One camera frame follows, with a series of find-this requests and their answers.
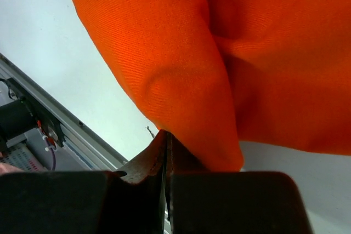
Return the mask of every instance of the orange fabric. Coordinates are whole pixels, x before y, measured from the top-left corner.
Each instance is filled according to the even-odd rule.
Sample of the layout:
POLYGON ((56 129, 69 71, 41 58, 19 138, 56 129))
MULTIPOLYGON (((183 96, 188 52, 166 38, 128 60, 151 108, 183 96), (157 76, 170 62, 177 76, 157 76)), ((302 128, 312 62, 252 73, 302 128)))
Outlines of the orange fabric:
POLYGON ((351 0, 73 0, 122 88, 212 170, 351 154, 351 0))

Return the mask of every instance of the white background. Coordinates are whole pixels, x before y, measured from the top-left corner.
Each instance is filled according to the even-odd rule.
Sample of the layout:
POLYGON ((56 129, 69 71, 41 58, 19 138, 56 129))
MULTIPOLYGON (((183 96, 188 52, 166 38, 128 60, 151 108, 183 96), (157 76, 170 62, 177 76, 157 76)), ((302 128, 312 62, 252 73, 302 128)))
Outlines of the white background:
MULTIPOLYGON (((0 0, 0 52, 127 159, 151 141, 147 126, 157 133, 116 82, 71 0, 0 0)), ((247 142, 242 150, 245 170, 294 178, 316 233, 351 233, 350 157, 247 142)))

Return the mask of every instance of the black component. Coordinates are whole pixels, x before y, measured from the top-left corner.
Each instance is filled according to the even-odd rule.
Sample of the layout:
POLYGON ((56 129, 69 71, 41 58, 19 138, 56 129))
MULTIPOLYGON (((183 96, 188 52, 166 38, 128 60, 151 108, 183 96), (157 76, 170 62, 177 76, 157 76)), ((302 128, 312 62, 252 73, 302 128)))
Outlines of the black component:
POLYGON ((294 182, 283 173, 174 174, 173 234, 310 234, 294 182))
POLYGON ((61 130, 60 122, 55 116, 52 115, 43 105, 40 104, 26 89, 24 89, 19 83, 14 79, 7 79, 7 84, 13 90, 18 98, 27 106, 31 111, 34 118, 40 121, 42 130, 50 135, 52 131, 55 135, 50 135, 59 146, 63 146, 64 134, 61 130))
POLYGON ((0 176, 2 230, 162 234, 167 182, 174 234, 312 233, 297 187, 287 175, 210 173, 163 130, 116 172, 0 176))
POLYGON ((122 194, 111 191, 114 179, 109 172, 3 175, 1 233, 97 233, 105 227, 100 225, 104 214, 120 209, 118 203, 111 211, 104 205, 122 194))
POLYGON ((20 100, 0 107, 0 151, 4 151, 6 142, 32 128, 37 123, 28 108, 20 100))

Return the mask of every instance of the purple wire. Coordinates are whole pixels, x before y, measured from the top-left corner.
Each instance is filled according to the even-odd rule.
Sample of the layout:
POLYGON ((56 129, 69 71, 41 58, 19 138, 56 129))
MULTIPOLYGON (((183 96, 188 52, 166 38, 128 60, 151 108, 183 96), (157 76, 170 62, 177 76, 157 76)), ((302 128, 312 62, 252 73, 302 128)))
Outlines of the purple wire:
POLYGON ((53 156, 53 165, 51 166, 51 171, 55 171, 56 169, 56 155, 52 148, 50 148, 51 155, 53 156))

